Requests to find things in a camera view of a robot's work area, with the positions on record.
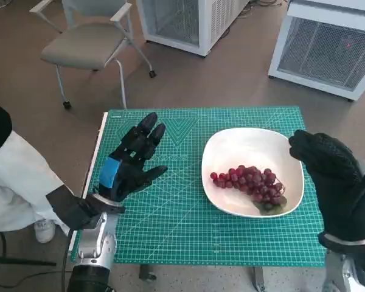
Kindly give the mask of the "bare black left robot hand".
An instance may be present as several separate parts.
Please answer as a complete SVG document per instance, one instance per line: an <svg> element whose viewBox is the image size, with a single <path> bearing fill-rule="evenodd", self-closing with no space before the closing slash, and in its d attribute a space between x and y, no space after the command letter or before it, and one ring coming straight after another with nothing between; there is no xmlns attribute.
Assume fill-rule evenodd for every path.
<svg viewBox="0 0 365 292"><path fill-rule="evenodd" d="M152 112L123 136L118 147L109 154L99 175L98 194L115 202L152 185L168 167L159 165L144 170L155 154L165 133L165 125L156 125L158 115Z"/></svg>

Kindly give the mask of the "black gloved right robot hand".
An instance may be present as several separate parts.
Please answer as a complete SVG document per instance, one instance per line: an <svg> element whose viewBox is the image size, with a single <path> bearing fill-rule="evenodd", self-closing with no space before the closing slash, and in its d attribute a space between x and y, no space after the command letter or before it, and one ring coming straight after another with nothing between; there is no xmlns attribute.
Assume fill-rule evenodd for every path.
<svg viewBox="0 0 365 292"><path fill-rule="evenodd" d="M351 150L324 133L297 130L290 155L312 178L326 233L345 241L365 240L365 174Z"/></svg>

